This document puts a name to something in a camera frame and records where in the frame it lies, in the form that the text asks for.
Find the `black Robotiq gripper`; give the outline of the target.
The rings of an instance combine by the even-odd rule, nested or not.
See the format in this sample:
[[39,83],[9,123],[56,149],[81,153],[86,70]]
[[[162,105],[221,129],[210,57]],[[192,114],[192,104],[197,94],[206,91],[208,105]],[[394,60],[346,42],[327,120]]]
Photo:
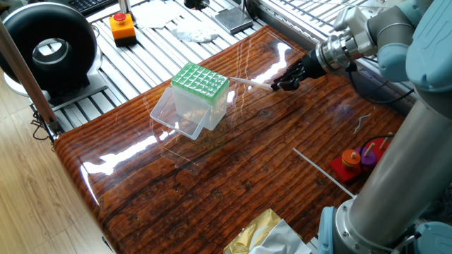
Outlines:
[[312,49],[301,60],[294,62],[287,70],[270,86],[274,91],[292,91],[299,88],[299,84],[307,78],[317,79],[326,74],[316,51]]

